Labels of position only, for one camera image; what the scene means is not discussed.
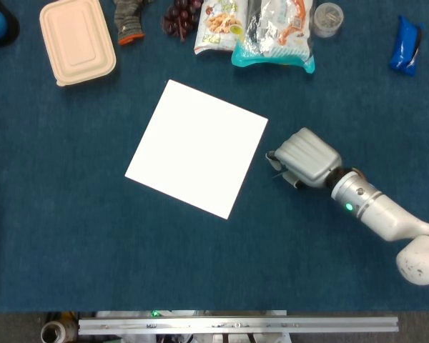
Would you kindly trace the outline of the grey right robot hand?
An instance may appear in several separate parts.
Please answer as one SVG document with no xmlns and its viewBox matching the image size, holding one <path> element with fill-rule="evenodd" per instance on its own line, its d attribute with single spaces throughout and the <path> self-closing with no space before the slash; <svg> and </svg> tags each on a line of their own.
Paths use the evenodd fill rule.
<svg viewBox="0 0 429 343">
<path fill-rule="evenodd" d="M 294 133 L 265 155 L 272 167 L 294 188 L 322 188 L 330 172 L 342 166 L 339 153 L 308 128 Z"/>
</svg>

